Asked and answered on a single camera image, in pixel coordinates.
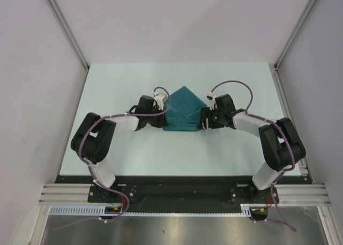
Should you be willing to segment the teal cloth napkin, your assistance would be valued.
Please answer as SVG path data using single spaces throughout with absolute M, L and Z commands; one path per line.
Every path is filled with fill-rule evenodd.
M 207 105 L 186 86 L 170 95 L 171 107 L 166 112 L 164 131 L 199 131 L 200 111 Z

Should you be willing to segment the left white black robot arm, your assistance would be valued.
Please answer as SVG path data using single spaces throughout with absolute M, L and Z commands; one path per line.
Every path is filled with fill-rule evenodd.
M 99 194 L 105 201 L 112 202 L 118 197 L 118 188 L 113 185 L 116 177 L 106 159 L 113 136 L 141 130 L 148 124 L 155 128 L 167 126 L 166 100 L 165 94 L 143 95 L 138 104 L 124 114 L 101 117 L 88 113 L 85 116 L 72 138 L 71 149 L 87 165 L 93 182 L 101 186 Z

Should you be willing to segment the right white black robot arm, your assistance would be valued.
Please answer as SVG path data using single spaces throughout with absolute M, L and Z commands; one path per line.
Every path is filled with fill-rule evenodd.
M 285 172 L 293 170 L 306 156 L 305 147 L 289 118 L 272 121 L 236 109 L 229 94 L 210 93 L 209 107 L 200 110 L 199 129 L 231 128 L 254 135 L 260 139 L 265 162 L 252 177 L 247 189 L 248 198 L 259 203 L 266 197 L 266 189 L 277 183 Z

